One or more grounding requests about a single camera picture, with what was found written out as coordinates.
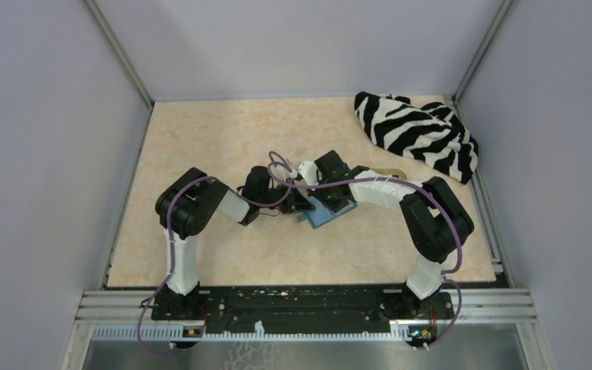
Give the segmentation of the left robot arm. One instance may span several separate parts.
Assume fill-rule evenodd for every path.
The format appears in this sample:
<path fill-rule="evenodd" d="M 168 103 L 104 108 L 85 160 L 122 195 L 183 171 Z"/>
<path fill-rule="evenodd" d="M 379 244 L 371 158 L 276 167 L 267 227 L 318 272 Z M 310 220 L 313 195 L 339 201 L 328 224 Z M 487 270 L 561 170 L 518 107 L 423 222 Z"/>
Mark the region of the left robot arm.
<path fill-rule="evenodd" d="M 158 198 L 155 211 L 167 242 L 167 274 L 158 298 L 167 302 L 182 319 L 194 317 L 200 309 L 197 293 L 197 245 L 199 235 L 218 212 L 247 226 L 262 208 L 282 214 L 310 211 L 315 206 L 301 193 L 285 185 L 271 186 L 267 167 L 254 166 L 245 184 L 231 189 L 196 167 L 167 188 Z"/>

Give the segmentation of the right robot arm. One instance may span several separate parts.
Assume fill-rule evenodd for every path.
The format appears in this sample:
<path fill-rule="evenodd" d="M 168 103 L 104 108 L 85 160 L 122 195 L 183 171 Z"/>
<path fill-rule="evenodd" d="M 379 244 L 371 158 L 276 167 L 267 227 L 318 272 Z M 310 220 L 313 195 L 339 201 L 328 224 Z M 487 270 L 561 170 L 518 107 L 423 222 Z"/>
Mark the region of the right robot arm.
<path fill-rule="evenodd" d="M 367 203 L 402 214 L 419 255 L 405 281 L 403 307 L 414 318 L 431 311 L 446 262 L 457 255 L 475 230 L 473 220 L 441 177 L 422 183 L 378 173 L 366 166 L 350 168 L 334 150 L 298 166 L 308 194 L 336 214 L 350 204 Z"/>

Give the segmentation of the blue leather card holder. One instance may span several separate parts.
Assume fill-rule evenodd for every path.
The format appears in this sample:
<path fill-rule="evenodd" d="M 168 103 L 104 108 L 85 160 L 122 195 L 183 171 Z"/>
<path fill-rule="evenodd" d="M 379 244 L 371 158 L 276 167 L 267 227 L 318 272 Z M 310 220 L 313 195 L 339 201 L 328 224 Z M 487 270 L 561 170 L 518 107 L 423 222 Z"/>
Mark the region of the blue leather card holder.
<path fill-rule="evenodd" d="M 357 207 L 357 203 L 351 201 L 339 211 L 333 211 L 314 197 L 308 197 L 307 201 L 314 206 L 314 209 L 307 210 L 304 213 L 297 215 L 296 221 L 298 223 L 307 222 L 312 229 L 323 227 L 324 225 L 331 223 L 333 220 L 336 220 L 348 212 L 351 212 Z"/>

